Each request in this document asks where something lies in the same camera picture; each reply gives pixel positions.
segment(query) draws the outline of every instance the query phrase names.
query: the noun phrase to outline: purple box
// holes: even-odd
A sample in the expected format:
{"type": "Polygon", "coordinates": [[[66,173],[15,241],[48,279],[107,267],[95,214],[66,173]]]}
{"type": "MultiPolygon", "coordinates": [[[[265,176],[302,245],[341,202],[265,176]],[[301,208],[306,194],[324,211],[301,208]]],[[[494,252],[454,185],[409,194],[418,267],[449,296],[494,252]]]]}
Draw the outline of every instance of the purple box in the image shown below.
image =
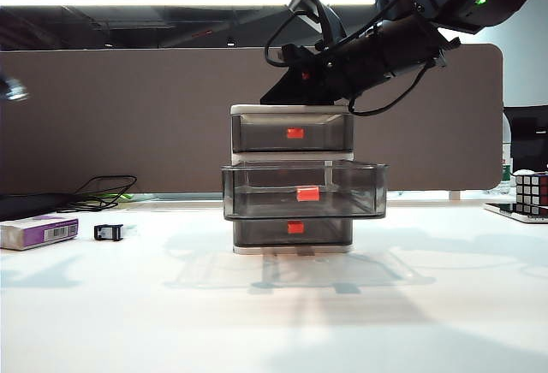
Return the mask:
{"type": "Polygon", "coordinates": [[[23,251],[74,238],[78,219],[61,216],[36,216],[0,222],[0,247],[23,251]]]}

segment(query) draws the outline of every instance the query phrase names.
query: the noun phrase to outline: green indicator light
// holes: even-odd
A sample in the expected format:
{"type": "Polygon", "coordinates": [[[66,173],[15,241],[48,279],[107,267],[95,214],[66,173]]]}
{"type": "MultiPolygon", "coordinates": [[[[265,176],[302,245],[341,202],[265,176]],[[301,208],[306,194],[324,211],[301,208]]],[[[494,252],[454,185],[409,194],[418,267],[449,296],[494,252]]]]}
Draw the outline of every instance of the green indicator light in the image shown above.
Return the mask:
{"type": "Polygon", "coordinates": [[[487,0],[476,0],[475,4],[476,5],[483,5],[486,2],[487,2],[487,0]]]}

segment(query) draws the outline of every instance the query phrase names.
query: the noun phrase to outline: barcode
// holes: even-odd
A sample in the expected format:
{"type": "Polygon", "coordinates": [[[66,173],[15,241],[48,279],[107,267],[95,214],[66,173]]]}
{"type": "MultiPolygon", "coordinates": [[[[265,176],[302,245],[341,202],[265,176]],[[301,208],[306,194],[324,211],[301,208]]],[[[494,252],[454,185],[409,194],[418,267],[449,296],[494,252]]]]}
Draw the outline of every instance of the barcode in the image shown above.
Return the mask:
{"type": "Polygon", "coordinates": [[[44,242],[48,240],[54,240],[69,236],[69,226],[63,226],[62,228],[47,229],[44,231],[44,242]]]}

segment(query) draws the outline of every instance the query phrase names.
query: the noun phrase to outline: ceiling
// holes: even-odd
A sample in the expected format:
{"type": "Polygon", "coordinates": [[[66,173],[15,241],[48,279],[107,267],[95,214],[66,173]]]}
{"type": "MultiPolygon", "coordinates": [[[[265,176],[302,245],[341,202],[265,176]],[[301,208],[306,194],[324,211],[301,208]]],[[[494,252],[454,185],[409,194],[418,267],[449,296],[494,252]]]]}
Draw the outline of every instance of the ceiling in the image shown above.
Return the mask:
{"type": "MultiPolygon", "coordinates": [[[[363,25],[372,7],[341,7],[347,30],[363,25]]],[[[177,7],[0,8],[2,50],[262,46],[289,16],[284,8],[177,7]]],[[[313,44],[318,34],[294,21],[276,44],[313,44]]]]}

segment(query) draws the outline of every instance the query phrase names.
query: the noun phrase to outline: small black clip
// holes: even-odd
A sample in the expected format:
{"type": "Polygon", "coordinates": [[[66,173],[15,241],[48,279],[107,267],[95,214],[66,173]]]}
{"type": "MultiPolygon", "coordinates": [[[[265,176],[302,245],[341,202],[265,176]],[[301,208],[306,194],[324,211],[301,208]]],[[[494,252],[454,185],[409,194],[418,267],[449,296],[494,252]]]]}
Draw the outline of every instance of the small black clip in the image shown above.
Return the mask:
{"type": "Polygon", "coordinates": [[[123,225],[96,225],[93,227],[93,237],[95,240],[112,240],[117,242],[122,240],[123,225]]]}

